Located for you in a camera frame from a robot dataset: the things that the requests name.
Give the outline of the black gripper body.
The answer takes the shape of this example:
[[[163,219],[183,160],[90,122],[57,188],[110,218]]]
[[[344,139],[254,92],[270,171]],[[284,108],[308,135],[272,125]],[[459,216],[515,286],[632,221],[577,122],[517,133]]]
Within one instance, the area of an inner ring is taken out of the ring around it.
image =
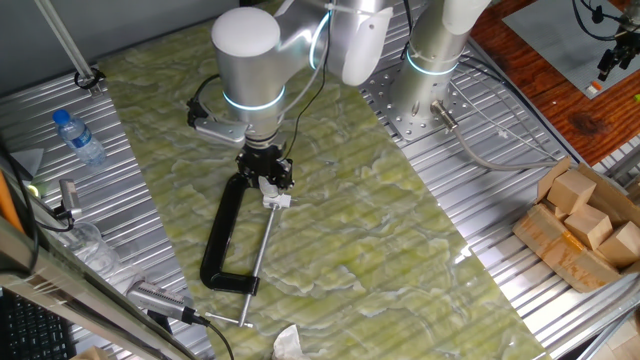
[[[283,158],[284,158],[283,150],[276,145],[272,145],[264,149],[256,149],[249,145],[244,145],[240,153],[236,157],[236,163],[238,166],[238,172],[239,172],[240,163],[260,164],[261,165],[260,177],[264,177],[268,183],[272,183],[272,166],[275,164],[275,162],[278,159],[283,159]]]

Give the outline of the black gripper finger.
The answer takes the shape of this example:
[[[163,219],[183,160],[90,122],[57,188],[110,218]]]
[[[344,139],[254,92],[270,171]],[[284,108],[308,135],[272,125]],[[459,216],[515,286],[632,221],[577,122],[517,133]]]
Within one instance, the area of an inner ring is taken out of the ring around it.
[[[261,176],[261,165],[255,163],[240,163],[239,172],[247,179],[250,186],[259,185],[259,177]]]
[[[288,190],[294,186],[293,161],[289,158],[278,159],[272,166],[272,184],[280,190]]]

